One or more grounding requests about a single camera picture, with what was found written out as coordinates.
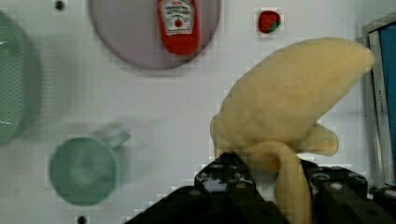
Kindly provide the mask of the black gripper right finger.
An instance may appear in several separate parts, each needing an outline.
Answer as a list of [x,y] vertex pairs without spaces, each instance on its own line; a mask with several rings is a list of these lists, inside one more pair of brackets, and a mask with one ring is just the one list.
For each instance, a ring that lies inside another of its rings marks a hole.
[[370,187],[363,175],[343,167],[301,163],[314,224],[396,224],[394,187]]

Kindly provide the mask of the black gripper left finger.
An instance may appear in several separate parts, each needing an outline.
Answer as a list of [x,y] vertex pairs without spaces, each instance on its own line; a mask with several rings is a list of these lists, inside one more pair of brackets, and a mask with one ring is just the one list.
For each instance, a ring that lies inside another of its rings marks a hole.
[[194,187],[216,199],[257,193],[256,182],[248,167],[235,153],[223,153],[210,162],[195,176]]

